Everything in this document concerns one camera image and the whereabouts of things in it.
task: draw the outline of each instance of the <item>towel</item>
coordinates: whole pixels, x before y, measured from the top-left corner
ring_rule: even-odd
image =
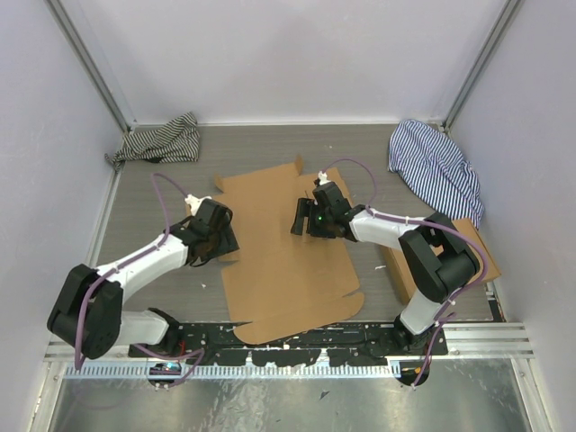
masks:
[[[436,211],[480,225],[484,206],[478,176],[443,133],[420,121],[401,122],[390,138],[389,169]]]
[[[157,164],[195,162],[199,152],[198,122],[194,115],[188,112],[158,129],[126,133],[121,150],[113,157],[104,157],[118,172],[125,160],[147,160]]]

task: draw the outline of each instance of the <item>brown box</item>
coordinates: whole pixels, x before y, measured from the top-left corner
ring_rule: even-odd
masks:
[[[486,254],[486,257],[488,258],[488,273],[484,276],[482,281],[486,283],[499,277],[501,275],[500,269],[494,261],[490,251],[486,248],[486,245],[482,241],[478,230],[472,224],[472,221],[469,219],[459,219],[453,220],[452,223],[459,232],[480,246]],[[435,249],[436,254],[439,254],[441,251],[441,247]],[[482,260],[480,256],[474,249],[472,249],[472,252],[476,255],[478,261],[480,261],[480,271],[472,278],[471,282],[477,279],[482,271]],[[410,273],[404,254],[401,250],[392,249],[390,247],[382,247],[382,253],[386,261],[388,272],[391,275],[396,291],[400,296],[400,300],[403,304],[408,304],[412,295],[414,295],[414,292],[416,291],[416,284],[414,283],[414,279],[412,279],[412,274]]]
[[[360,282],[342,239],[290,233],[298,198],[312,197],[316,174],[301,175],[302,158],[291,164],[215,183],[213,199],[234,212],[240,250],[220,260],[230,319],[245,322],[235,335],[263,344],[356,315],[364,304]],[[328,170],[343,195],[349,192],[336,168]]]

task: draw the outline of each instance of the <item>black and white striped cloth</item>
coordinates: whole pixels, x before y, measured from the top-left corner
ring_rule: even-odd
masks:
[[[389,169],[436,211],[480,225],[484,206],[478,176],[443,133],[420,121],[401,122],[390,138]]]
[[[156,130],[125,134],[121,150],[113,157],[104,157],[119,171],[125,160],[147,160],[153,163],[195,162],[199,154],[198,122],[194,115],[188,112]]]

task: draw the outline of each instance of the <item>cardboard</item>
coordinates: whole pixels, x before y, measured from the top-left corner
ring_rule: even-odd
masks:
[[[294,236],[298,198],[312,196],[315,174],[301,175],[302,158],[246,175],[220,177],[224,192],[213,199],[234,211],[232,228],[240,250],[222,279],[232,321],[246,322],[234,333],[247,344],[315,329],[357,314],[364,295],[341,239]],[[349,199],[336,168],[328,171]]]
[[[488,258],[488,272],[482,279],[482,282],[487,283],[500,277],[500,269],[498,268],[498,265],[496,264],[490,251],[484,244],[484,241],[480,237],[478,230],[472,224],[472,221],[469,219],[459,219],[453,220],[452,223],[459,232],[480,246],[483,249],[483,252],[486,254],[486,257]],[[442,248],[435,247],[434,251],[436,255],[438,255],[440,252],[442,252]],[[480,261],[480,271],[476,274],[475,277],[471,279],[471,282],[478,279],[483,269],[480,256],[474,249],[472,249],[472,252],[476,255],[478,261]],[[390,247],[382,247],[382,254],[384,255],[384,260],[386,261],[388,272],[394,282],[394,286],[400,297],[400,301],[403,304],[408,304],[412,298],[412,295],[414,295],[414,292],[416,291],[416,284],[414,283],[414,279],[412,279],[412,274],[410,273],[410,269],[404,254],[401,250],[392,249]]]

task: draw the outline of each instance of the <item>gray table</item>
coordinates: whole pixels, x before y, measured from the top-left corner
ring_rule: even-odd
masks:
[[[318,172],[338,158],[354,157],[367,163],[378,182],[376,209],[410,216],[426,216],[425,205],[395,174],[387,171],[388,142],[395,126],[211,126],[203,127],[202,153],[197,163],[153,165],[129,162],[104,235],[99,264],[141,248],[163,229],[160,206],[149,181],[155,171],[165,173],[189,190],[204,196],[217,194],[213,175],[234,176],[304,158],[304,174]],[[367,173],[351,163],[338,166],[355,203],[372,194]],[[173,221],[184,217],[182,196],[169,184],[162,191]],[[365,303],[354,320],[393,320],[403,309],[382,255],[374,244],[347,243],[360,278]],[[221,280],[222,264],[182,268],[157,279],[131,298],[126,309],[160,308],[181,321],[228,320]],[[485,291],[479,287],[462,295],[455,306],[459,320],[491,320]]]

